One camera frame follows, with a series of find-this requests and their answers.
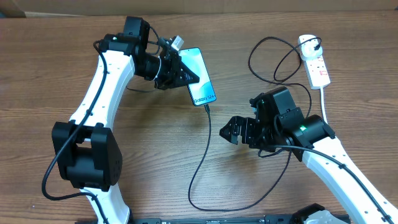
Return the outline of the Samsung Galaxy smartphone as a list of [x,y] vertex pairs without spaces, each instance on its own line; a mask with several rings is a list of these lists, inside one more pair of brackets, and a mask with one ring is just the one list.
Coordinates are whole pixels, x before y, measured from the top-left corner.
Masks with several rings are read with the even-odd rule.
[[199,77],[198,83],[188,85],[192,103],[194,106],[201,106],[216,101],[216,94],[210,80],[210,76],[198,47],[180,50],[179,56],[182,62]]

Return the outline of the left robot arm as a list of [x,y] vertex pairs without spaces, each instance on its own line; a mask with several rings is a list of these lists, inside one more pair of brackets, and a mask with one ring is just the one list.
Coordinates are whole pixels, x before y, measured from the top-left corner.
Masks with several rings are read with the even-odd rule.
[[44,174],[46,191],[51,170],[58,167],[62,179],[70,181],[78,193],[59,200],[85,196],[96,213],[97,223],[133,223],[131,209],[119,188],[123,157],[113,135],[113,124],[127,84],[137,75],[167,90],[199,82],[200,78],[182,62],[178,52],[183,39],[176,35],[159,37],[159,51],[146,51],[153,28],[141,17],[126,18],[124,30],[96,40],[98,65],[86,95],[69,122],[57,122],[52,129],[55,157]]

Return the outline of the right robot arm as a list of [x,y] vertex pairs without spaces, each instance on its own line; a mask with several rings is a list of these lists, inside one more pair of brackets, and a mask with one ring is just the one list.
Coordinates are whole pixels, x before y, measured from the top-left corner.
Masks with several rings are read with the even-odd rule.
[[252,149],[292,152],[329,188],[355,223],[397,223],[397,208],[373,186],[319,116],[305,118],[290,91],[279,87],[250,99],[254,118],[233,116],[220,136]]

